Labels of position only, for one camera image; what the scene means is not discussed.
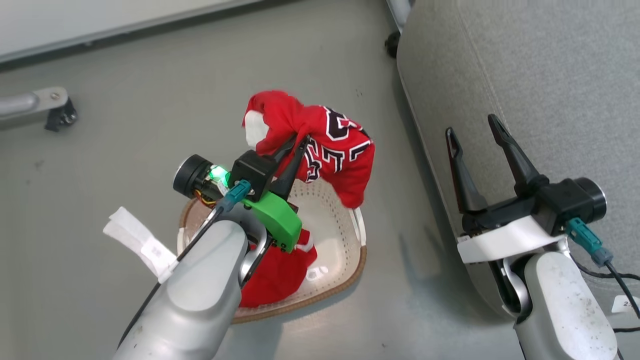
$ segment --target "black caster wheel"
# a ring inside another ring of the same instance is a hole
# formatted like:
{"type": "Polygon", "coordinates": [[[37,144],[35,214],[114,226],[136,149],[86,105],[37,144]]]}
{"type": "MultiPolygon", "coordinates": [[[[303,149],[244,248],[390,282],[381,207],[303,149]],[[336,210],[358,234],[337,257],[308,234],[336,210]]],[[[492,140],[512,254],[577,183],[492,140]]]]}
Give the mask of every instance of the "black caster wheel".
{"type": "Polygon", "coordinates": [[[44,128],[46,130],[55,131],[56,133],[60,131],[60,126],[71,126],[78,120],[78,113],[76,108],[74,108],[71,99],[67,100],[67,102],[55,109],[49,110],[49,114],[47,116],[47,123],[44,128]]]}
{"type": "Polygon", "coordinates": [[[400,31],[391,33],[391,35],[389,35],[387,37],[387,40],[385,41],[385,48],[387,49],[387,54],[394,59],[396,58],[399,42],[400,42],[400,31]]]}

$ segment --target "white basket handle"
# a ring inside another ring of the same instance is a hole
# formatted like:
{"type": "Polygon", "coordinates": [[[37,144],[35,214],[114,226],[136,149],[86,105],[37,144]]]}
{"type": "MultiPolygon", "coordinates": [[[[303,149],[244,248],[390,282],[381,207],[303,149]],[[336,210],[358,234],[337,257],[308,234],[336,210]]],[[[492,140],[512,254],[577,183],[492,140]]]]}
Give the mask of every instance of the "white basket handle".
{"type": "Polygon", "coordinates": [[[367,245],[367,232],[364,229],[364,219],[362,218],[362,211],[360,208],[350,209],[351,221],[353,222],[353,228],[356,231],[356,237],[361,246],[367,245]]]}

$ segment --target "laundry basket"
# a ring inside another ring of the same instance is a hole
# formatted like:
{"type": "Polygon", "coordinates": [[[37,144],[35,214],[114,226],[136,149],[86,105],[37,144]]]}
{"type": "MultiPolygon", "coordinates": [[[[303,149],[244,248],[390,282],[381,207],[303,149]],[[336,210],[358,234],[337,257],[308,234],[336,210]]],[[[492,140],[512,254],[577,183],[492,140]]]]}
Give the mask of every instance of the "laundry basket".
{"type": "MultiPolygon", "coordinates": [[[[318,257],[296,293],[274,304],[240,307],[233,323],[250,322],[288,313],[311,305],[351,286],[367,259],[366,233],[360,208],[346,209],[332,186],[318,179],[310,184],[296,181],[289,202],[299,207],[302,226],[311,233],[318,257]]],[[[180,217],[178,253],[188,245],[210,209],[191,200],[180,217]]]]}

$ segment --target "green plastic part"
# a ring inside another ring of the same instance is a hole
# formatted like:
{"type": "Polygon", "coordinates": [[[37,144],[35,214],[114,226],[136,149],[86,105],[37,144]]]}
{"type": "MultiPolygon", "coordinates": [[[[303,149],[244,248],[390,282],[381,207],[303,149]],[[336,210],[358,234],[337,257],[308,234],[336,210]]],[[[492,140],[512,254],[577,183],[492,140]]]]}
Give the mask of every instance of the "green plastic part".
{"type": "Polygon", "coordinates": [[[300,237],[302,220],[286,201],[267,192],[258,202],[244,199],[242,203],[252,207],[253,213],[271,233],[279,248],[286,252],[293,251],[300,237]]]}

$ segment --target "gray upholstery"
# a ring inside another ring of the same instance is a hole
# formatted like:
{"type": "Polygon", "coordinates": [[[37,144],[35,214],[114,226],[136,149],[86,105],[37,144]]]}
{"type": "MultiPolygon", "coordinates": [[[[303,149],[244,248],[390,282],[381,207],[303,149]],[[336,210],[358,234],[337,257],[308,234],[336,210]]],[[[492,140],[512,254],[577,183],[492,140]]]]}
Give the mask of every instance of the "gray upholstery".
{"type": "MultiPolygon", "coordinates": [[[[422,0],[401,38],[398,69],[455,233],[462,231],[445,146],[452,126],[490,203],[514,180],[486,116],[497,114],[552,181],[586,176],[606,192],[593,224],[618,270],[640,273],[640,3],[422,0]]],[[[576,258],[594,269],[585,252],[576,258]]],[[[615,281],[587,278],[605,311],[615,281]]],[[[628,282],[640,294],[640,283],[628,282]]]]}

